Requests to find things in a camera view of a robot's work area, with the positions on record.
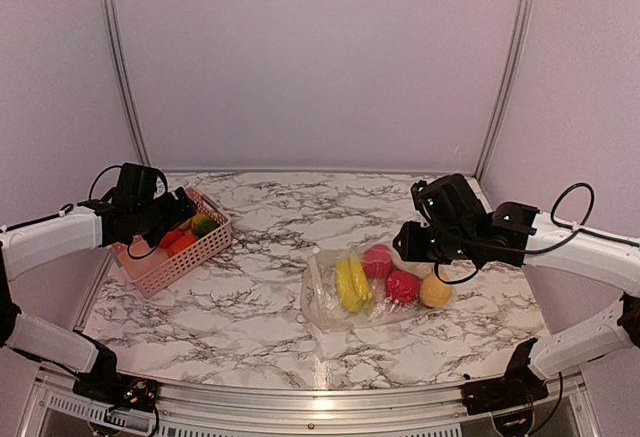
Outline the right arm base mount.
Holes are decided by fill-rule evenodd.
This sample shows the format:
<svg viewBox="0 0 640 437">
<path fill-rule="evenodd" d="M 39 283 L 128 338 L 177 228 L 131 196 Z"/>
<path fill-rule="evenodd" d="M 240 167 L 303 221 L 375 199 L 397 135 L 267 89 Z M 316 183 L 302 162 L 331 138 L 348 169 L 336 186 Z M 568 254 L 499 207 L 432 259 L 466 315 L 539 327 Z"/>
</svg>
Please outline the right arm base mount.
<svg viewBox="0 0 640 437">
<path fill-rule="evenodd" d="M 502 376 L 468 381 L 461 387 L 463 405 L 469 415 L 529 405 L 548 397 L 545 380 L 529 368 L 530 353 L 537 341 L 531 338 L 520 343 Z"/>
</svg>

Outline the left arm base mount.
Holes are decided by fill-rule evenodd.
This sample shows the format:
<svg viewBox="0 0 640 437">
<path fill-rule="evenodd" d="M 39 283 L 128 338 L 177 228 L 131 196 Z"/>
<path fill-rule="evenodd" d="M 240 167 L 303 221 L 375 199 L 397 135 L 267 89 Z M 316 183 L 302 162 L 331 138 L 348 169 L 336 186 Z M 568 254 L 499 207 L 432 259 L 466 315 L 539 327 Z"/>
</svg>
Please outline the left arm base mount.
<svg viewBox="0 0 640 437">
<path fill-rule="evenodd" d="M 151 413 L 156 408 L 159 382 L 119 372 L 112 350 L 88 336 L 81 337 L 91 342 L 98 354 L 88 373 L 76 373 L 73 392 L 109 404 L 112 410 L 129 408 Z"/>
</svg>

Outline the yellow fake banana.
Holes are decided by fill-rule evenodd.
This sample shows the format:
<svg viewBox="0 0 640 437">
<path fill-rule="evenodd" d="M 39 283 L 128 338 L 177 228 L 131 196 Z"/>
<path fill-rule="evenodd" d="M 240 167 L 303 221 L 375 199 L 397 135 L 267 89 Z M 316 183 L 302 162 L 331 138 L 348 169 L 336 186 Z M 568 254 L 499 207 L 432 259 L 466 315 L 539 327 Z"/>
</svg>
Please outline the yellow fake banana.
<svg viewBox="0 0 640 437">
<path fill-rule="evenodd" d="M 358 313 L 374 308 L 373 292 L 362 262 L 355 253 L 336 263 L 335 283 L 340 303 L 346 311 Z"/>
</svg>

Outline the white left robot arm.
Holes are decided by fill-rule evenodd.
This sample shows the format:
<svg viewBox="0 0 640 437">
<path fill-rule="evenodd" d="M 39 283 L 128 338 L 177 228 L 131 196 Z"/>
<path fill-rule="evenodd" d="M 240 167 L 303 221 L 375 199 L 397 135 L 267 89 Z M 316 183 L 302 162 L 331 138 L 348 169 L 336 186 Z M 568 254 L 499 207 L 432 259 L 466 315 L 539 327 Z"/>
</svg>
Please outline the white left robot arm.
<svg viewBox="0 0 640 437">
<path fill-rule="evenodd" d="M 195 215 L 185 195 L 164 194 L 146 203 L 117 206 L 88 200 L 47 218 L 1 230 L 1 345 L 74 373 L 106 402 L 125 395 L 126 380 L 109 365 L 98 363 L 99 346 L 51 322 L 29 316 L 11 298 L 9 283 L 22 274 L 76 252 L 130 244 L 140 236 L 150 247 Z"/>
</svg>

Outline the orange green fake mango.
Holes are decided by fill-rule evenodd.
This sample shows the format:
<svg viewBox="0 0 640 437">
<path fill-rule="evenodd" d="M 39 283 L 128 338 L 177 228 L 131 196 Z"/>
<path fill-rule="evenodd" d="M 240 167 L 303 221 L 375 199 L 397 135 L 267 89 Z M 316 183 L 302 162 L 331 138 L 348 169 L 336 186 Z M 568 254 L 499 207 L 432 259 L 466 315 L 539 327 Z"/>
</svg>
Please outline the orange green fake mango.
<svg viewBox="0 0 640 437">
<path fill-rule="evenodd" d="M 205 213 L 198 213 L 191 218 L 190 230 L 197 238 L 202 238 L 219 227 L 219 223 Z"/>
</svg>

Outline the red fake dragon fruit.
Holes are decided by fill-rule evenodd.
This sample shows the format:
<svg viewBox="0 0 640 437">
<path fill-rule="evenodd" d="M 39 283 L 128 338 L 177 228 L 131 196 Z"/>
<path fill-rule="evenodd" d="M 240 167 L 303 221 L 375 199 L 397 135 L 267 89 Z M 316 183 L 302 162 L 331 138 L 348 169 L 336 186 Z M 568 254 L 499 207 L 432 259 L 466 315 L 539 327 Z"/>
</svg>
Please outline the red fake dragon fruit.
<svg viewBox="0 0 640 437">
<path fill-rule="evenodd" d="M 387 245 L 377 244 L 363 255 L 362 265 L 369 279 L 386 279 L 393 270 L 391 251 Z"/>
<path fill-rule="evenodd" d="M 392 302 L 409 304 L 418 298 L 420 286 L 421 281 L 416 276 L 402 270 L 395 270 L 386 279 L 386 297 Z"/>
</svg>

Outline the yellow fake lemon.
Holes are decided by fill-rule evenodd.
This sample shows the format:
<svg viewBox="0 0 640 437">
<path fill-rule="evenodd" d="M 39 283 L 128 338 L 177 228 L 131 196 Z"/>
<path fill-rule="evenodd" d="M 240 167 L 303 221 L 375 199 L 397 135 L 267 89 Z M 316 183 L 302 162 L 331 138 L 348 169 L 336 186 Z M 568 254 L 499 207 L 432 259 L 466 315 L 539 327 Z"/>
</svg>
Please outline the yellow fake lemon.
<svg viewBox="0 0 640 437">
<path fill-rule="evenodd" d="M 431 273 L 424 277 L 420 286 L 420 302 L 430 308 L 443 308 L 452 298 L 453 287 L 446 284 L 448 276 L 441 272 L 439 276 Z"/>
</svg>

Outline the clear zip top bag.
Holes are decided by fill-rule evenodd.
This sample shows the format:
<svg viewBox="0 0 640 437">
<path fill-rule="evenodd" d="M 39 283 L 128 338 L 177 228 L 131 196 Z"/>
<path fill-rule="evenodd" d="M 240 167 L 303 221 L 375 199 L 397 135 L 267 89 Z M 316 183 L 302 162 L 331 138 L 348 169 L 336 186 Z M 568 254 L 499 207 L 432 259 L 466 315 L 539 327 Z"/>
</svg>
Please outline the clear zip top bag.
<svg viewBox="0 0 640 437">
<path fill-rule="evenodd" d="M 304 318 L 321 333 L 374 328 L 447 307 L 454 290 L 444 271 L 407 262 L 386 243 L 314 248 L 301 288 Z"/>
</svg>

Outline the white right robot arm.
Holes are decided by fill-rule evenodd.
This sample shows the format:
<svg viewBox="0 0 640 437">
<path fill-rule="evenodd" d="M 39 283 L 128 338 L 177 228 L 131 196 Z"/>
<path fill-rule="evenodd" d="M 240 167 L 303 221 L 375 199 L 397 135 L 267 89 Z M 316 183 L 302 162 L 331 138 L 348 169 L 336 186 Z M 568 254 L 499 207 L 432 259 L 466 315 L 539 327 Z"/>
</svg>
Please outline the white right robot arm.
<svg viewBox="0 0 640 437">
<path fill-rule="evenodd" d="M 479 202 L 448 203 L 427 197 L 416 205 L 423 223 L 408 221 L 392 241 L 405 261 L 436 266 L 468 260 L 477 269 L 490 262 L 544 267 L 609 284 L 621 297 L 564 331 L 516 347 L 495 387 L 506 405 L 583 362 L 639 344 L 639 242 L 570 224 L 536 207 L 506 202 L 488 212 Z"/>
</svg>

